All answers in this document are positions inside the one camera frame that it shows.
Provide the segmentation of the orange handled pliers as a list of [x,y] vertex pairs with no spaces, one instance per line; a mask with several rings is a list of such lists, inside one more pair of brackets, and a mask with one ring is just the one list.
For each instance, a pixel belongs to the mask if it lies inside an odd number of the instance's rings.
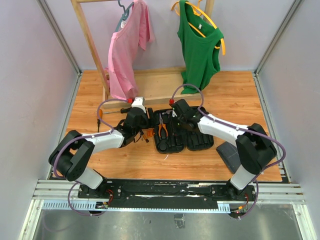
[[168,137],[168,130],[166,125],[164,124],[162,114],[159,114],[159,125],[158,125],[158,135],[161,139],[165,139]]

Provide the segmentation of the steel claw hammer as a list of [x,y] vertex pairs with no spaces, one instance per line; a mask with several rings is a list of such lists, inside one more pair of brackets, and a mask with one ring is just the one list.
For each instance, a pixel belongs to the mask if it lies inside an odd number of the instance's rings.
[[171,147],[178,147],[180,145],[180,136],[179,132],[177,130],[177,125],[176,122],[174,121],[174,117],[172,115],[173,111],[165,111],[162,115],[165,118],[165,123],[168,127],[169,130],[169,137],[170,137],[170,142],[171,142]]

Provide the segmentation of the black plastic tool case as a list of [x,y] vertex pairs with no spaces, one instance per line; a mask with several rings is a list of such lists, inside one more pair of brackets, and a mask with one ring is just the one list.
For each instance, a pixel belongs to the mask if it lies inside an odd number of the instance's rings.
[[[177,125],[176,128],[180,137],[180,144],[178,145],[178,147],[172,147],[170,135],[169,135],[169,128],[167,127],[167,124],[165,123],[165,117],[163,116],[163,113],[166,111],[172,111],[172,109],[160,109],[156,111],[153,110],[155,123],[154,125],[149,125],[150,128],[153,129],[153,132],[149,131],[147,133],[149,136],[153,135],[155,148],[160,154],[180,153],[184,149],[188,149],[190,151],[201,151],[201,150],[207,150],[213,147],[214,145],[213,136],[208,134],[203,134],[201,132],[183,129],[179,125],[176,117],[174,117],[173,119]],[[168,131],[168,136],[165,139],[161,139],[158,134],[159,114],[162,114],[163,122],[166,125],[166,129]]]

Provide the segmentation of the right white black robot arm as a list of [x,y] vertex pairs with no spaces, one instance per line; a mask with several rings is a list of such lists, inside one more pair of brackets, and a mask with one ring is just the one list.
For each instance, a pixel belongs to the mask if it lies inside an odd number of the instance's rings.
[[171,100],[169,105],[179,124],[188,129],[224,140],[237,149],[240,166],[226,184],[227,196],[240,199],[247,185],[260,174],[277,155],[277,150],[263,127],[254,123],[250,126],[232,123],[191,107],[184,100]]

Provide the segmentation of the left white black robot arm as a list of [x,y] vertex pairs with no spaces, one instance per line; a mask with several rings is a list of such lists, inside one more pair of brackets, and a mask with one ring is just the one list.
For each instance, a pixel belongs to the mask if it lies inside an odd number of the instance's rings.
[[109,131],[81,134],[71,130],[49,156],[48,162],[69,182],[89,187],[96,198],[107,193],[104,177],[88,167],[91,156],[108,149],[123,148],[134,142],[136,135],[149,126],[146,109],[131,107],[126,118]]

